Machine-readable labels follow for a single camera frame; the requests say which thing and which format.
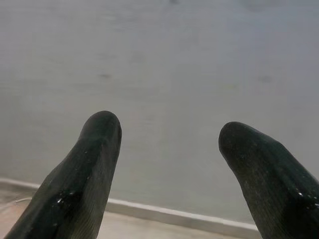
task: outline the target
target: floor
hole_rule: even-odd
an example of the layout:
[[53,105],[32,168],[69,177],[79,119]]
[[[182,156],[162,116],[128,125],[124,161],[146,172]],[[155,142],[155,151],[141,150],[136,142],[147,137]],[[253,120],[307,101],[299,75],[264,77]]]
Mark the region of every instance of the floor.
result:
[[[29,203],[30,195],[0,189],[0,239]],[[105,213],[98,239],[235,239],[174,225]]]

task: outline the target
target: white baseboard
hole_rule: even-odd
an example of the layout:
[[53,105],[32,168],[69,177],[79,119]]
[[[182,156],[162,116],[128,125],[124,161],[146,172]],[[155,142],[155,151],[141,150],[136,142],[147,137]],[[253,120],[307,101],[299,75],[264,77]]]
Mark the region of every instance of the white baseboard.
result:
[[[39,186],[38,184],[0,178],[0,188],[35,192]],[[117,199],[108,199],[106,211],[242,239],[261,239],[257,227],[253,224],[131,203]]]

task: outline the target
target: beige floor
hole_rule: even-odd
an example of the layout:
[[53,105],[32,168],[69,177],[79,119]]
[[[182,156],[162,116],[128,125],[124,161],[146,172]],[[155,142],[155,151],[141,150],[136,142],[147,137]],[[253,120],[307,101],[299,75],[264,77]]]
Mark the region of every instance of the beige floor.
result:
[[[18,199],[0,190],[0,239],[4,238],[28,204],[28,200],[8,204]],[[235,239],[159,222],[105,213],[98,239]]]

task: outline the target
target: white wall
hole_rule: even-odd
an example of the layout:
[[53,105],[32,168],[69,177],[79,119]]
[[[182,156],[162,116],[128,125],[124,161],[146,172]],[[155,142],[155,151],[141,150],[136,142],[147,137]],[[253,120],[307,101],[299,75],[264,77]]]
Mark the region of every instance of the white wall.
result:
[[241,121],[319,177],[318,0],[1,0],[0,176],[41,183],[113,111],[111,197],[252,222],[218,134]]

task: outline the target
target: baseboard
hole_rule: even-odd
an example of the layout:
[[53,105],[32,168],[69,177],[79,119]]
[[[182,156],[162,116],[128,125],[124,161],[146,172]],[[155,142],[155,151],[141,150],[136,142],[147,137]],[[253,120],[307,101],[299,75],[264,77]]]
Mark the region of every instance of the baseboard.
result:
[[[40,185],[38,184],[0,178],[0,189],[2,188],[18,192],[28,192],[30,196],[34,194],[39,186]],[[261,239],[257,227],[252,224],[240,223],[222,218],[208,217],[150,205],[131,203],[117,199],[108,199],[106,211],[242,239]]]

